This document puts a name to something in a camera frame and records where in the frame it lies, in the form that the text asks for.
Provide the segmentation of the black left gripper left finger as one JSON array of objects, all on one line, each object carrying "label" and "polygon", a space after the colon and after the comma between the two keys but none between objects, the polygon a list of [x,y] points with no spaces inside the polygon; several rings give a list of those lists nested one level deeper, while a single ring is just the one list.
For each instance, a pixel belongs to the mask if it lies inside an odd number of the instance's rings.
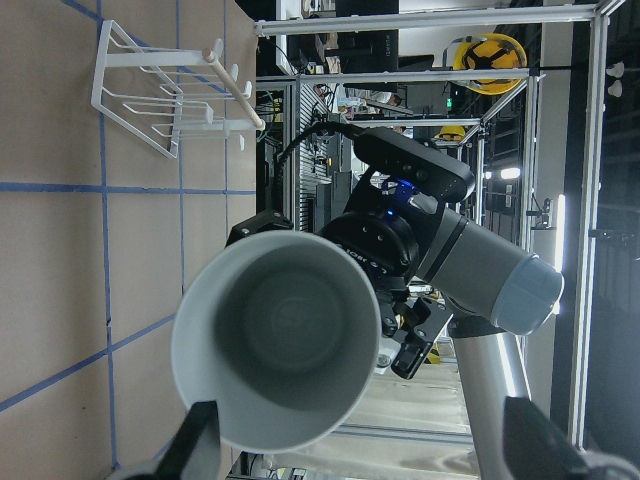
[{"label": "black left gripper left finger", "polygon": [[108,479],[216,479],[221,467],[217,403],[195,402],[159,460],[123,467]]}]

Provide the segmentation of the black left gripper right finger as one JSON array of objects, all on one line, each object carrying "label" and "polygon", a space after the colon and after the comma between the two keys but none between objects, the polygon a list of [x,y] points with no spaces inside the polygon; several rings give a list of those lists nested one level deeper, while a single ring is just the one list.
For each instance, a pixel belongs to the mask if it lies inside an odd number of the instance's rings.
[{"label": "black left gripper right finger", "polygon": [[523,397],[504,402],[503,454],[515,479],[637,479],[639,469],[615,455],[573,446]]}]

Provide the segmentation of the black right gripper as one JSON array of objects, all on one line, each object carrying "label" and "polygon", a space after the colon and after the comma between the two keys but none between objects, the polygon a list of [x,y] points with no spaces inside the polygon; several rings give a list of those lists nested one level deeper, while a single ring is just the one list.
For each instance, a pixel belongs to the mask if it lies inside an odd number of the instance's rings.
[{"label": "black right gripper", "polygon": [[398,347],[389,367],[411,379],[428,361],[436,339],[450,320],[445,307],[411,296],[409,285],[435,238],[444,207],[412,206],[426,197],[406,180],[389,177],[376,186],[371,169],[353,187],[343,213],[315,233],[333,242],[368,276],[378,301],[382,337]]}]

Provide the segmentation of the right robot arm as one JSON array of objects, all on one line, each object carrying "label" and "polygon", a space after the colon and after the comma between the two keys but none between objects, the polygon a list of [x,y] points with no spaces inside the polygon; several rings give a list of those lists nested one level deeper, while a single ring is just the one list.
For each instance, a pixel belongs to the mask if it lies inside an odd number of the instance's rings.
[{"label": "right robot arm", "polygon": [[268,362],[274,370],[316,370],[358,354],[365,333],[355,317],[375,306],[367,329],[400,343],[392,368],[409,379],[440,329],[433,308],[407,303],[409,282],[439,290],[460,349],[481,474],[507,479],[515,471],[504,451],[504,403],[529,394],[515,339],[547,320],[564,281],[537,255],[449,208],[471,182],[470,174],[402,174],[375,186],[364,175],[344,212],[316,233],[296,232],[270,210],[235,225],[228,241],[245,247],[250,264],[244,340],[280,349]]}]

